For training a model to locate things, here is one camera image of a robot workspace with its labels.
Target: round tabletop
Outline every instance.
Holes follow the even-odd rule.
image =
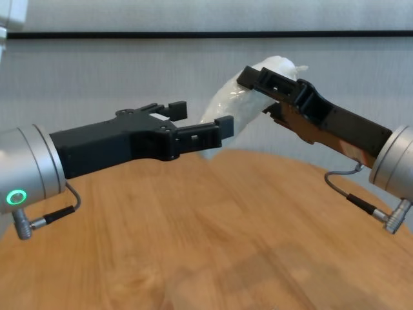
[[[226,150],[71,180],[82,207],[0,241],[1,309],[413,309],[413,235],[390,235],[325,171]],[[389,211],[355,183],[335,182]],[[30,218],[73,203],[69,192]]]

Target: cable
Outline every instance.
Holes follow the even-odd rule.
[[[73,188],[73,186],[71,186],[71,184],[69,184],[68,182],[66,182],[66,187],[72,192],[72,194],[76,197],[76,204],[73,207],[76,210],[78,210],[78,208],[80,208],[81,204],[82,204],[82,198],[80,197],[79,193]]]
[[[338,186],[335,186],[329,179],[329,176],[337,175],[337,176],[348,176],[351,174],[355,174],[357,172],[360,172],[363,169],[363,165],[358,163],[355,167],[354,170],[351,171],[328,171],[324,175],[324,180],[330,186],[332,189],[334,189],[336,192],[338,192],[340,195],[343,195],[349,202],[353,203],[355,206],[359,207],[361,210],[365,211],[367,214],[373,216],[376,220],[378,220],[381,223],[386,223],[389,219],[388,215],[383,212],[382,210],[376,208],[375,206],[369,204],[367,201],[354,196],[351,193],[347,193],[340,189]]]
[[[348,193],[343,191],[342,189],[340,189],[339,187],[335,186],[330,180],[329,180],[329,176],[349,176],[351,174],[355,174],[357,172],[360,172],[363,169],[363,165],[358,163],[356,165],[356,167],[354,168],[354,170],[351,171],[328,171],[325,175],[324,175],[324,180],[325,182],[328,184],[328,186],[330,186],[332,189],[334,189],[336,192],[338,192],[339,194],[343,195],[345,198],[348,197]]]
[[[54,221],[60,220],[61,218],[64,218],[65,216],[68,216],[69,214],[74,213],[76,210],[78,210],[78,208],[80,208],[82,204],[82,199],[79,193],[68,182],[66,182],[66,187],[76,197],[76,204],[74,206],[70,205],[69,207],[57,210],[52,213],[45,214],[41,218],[38,218],[30,222],[30,227],[33,230],[42,228],[46,225],[49,225],[50,223],[53,223]]]

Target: white plastic bag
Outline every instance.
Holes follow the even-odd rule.
[[[293,62],[281,56],[274,56],[252,66],[252,68],[261,70],[263,67],[277,72],[286,78],[297,80],[297,73],[307,68],[296,67]],[[234,117],[234,137],[223,140],[223,148],[233,142],[236,136],[259,114],[274,103],[274,100],[257,92],[249,90],[237,83],[237,78],[241,71],[225,85],[212,98],[207,110],[201,118],[201,123],[209,123],[216,118],[231,115]],[[214,157],[221,149],[210,149],[201,151],[204,158]]]

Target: silver cylindrical robot wrist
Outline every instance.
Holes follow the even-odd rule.
[[[65,189],[50,136],[36,125],[0,133],[0,213],[22,209]]]
[[[395,233],[413,202],[413,128],[399,127],[381,149],[370,173],[370,183],[401,199],[385,229]]]

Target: cable connector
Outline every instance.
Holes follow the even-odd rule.
[[[32,231],[38,230],[46,225],[49,225],[69,214],[74,213],[78,208],[80,208],[82,200],[77,193],[77,191],[66,182],[66,187],[72,192],[72,194],[76,197],[76,204],[73,206],[65,207],[63,209],[57,210],[52,213],[48,213],[40,218],[37,218],[31,222],[26,217],[24,210],[18,209],[14,211],[13,218],[14,218],[14,226],[17,231],[17,235],[21,240],[27,240],[32,237]]]
[[[383,228],[390,234],[395,234],[400,228],[401,224],[405,221],[406,215],[412,206],[412,202],[406,199],[402,199],[398,207],[393,211],[392,214],[388,215],[386,212],[378,209],[374,205],[368,203],[367,201],[349,193],[335,186],[330,180],[331,175],[350,175],[355,174],[363,169],[363,165],[358,163],[354,170],[352,171],[329,171],[324,175],[326,183],[334,189],[336,192],[344,196],[349,202],[353,203],[355,206],[359,207],[361,210],[365,211],[367,214],[371,215],[377,221],[384,223]]]

